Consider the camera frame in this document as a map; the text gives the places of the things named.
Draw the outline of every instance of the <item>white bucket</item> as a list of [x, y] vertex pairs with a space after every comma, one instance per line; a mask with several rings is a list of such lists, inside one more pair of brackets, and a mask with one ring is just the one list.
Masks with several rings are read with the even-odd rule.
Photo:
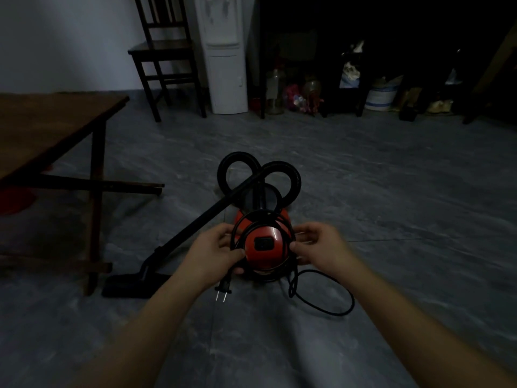
[[366, 97], [365, 109], [377, 111], [389, 110], [391, 102], [393, 102], [399, 90], [400, 82], [402, 82], [402, 76], [396, 77], [389, 82], [386, 82], [384, 78], [376, 79]]

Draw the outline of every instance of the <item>person's right hand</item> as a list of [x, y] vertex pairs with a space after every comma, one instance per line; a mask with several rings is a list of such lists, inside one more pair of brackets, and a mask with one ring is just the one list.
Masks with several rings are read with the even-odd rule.
[[349, 272], [357, 265], [358, 257], [335, 227], [326, 223], [307, 222], [294, 226], [293, 230], [296, 241], [289, 247], [300, 256], [300, 265], [311, 263], [333, 277], [344, 271]]

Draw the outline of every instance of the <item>dark wooden chair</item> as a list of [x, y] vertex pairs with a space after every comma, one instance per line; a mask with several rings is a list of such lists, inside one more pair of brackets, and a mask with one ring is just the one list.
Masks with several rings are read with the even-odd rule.
[[[201, 93], [201, 85], [197, 76], [197, 65], [194, 59], [194, 51], [192, 48], [192, 40], [190, 38], [189, 26], [187, 23], [187, 16], [185, 13], [185, 5], [183, 0], [178, 0], [181, 20], [176, 18], [174, 13], [172, 0], [148, 0], [149, 8], [151, 10], [152, 22], [148, 23], [144, 8], [141, 0], [135, 0], [137, 3], [138, 14], [142, 27], [145, 33], [146, 41], [132, 47], [128, 50], [128, 53], [133, 57], [135, 66], [137, 67], [138, 75], [144, 86], [145, 95], [151, 106], [152, 114], [155, 117], [155, 121], [158, 123], [161, 121], [160, 114], [158, 113], [158, 107], [156, 103], [161, 99], [165, 98], [167, 105], [171, 104], [171, 97], [167, 90], [167, 84], [179, 84], [179, 83], [194, 83], [197, 103], [201, 109], [201, 115], [203, 118], [206, 117], [205, 106], [203, 104], [203, 96]], [[173, 40], [160, 40], [154, 41], [151, 37], [151, 28], [170, 28], [170, 27], [183, 27], [185, 31], [185, 39], [173, 39]], [[176, 61], [176, 60], [189, 60], [191, 72], [190, 73], [171, 73], [163, 74], [160, 68], [160, 61]], [[156, 69], [156, 75], [146, 75], [142, 63], [152, 62]], [[151, 88], [149, 87], [150, 81], [158, 80], [161, 85], [161, 91], [156, 98], [154, 98]]]

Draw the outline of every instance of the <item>white wall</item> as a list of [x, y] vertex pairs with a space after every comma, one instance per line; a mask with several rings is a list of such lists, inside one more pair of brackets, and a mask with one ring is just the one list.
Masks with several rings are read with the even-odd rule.
[[[0, 7], [0, 91], [115, 91], [141, 89], [127, 50], [145, 41], [134, 0], [2, 0]], [[199, 32], [193, 0], [185, 0], [194, 44]], [[258, 83], [258, 19], [255, 0], [243, 0], [244, 40], [254, 83]], [[156, 39], [181, 32], [153, 32]], [[197, 67], [206, 71], [200, 46]], [[188, 64], [161, 63], [164, 73], [188, 71]], [[151, 65], [146, 72], [154, 73]]]

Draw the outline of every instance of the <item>wooden table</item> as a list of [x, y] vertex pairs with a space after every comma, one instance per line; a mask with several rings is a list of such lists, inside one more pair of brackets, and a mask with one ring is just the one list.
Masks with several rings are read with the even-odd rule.
[[[106, 121], [122, 109], [127, 96], [95, 93], [0, 94], [0, 188], [88, 190], [91, 218], [86, 259], [50, 263], [35, 257], [0, 257], [0, 266], [42, 266], [86, 273], [84, 294], [97, 286], [98, 274], [109, 273], [112, 264], [99, 252], [102, 193], [128, 192], [159, 195], [162, 183], [104, 181]], [[41, 172], [90, 133], [90, 179], [45, 175]]]

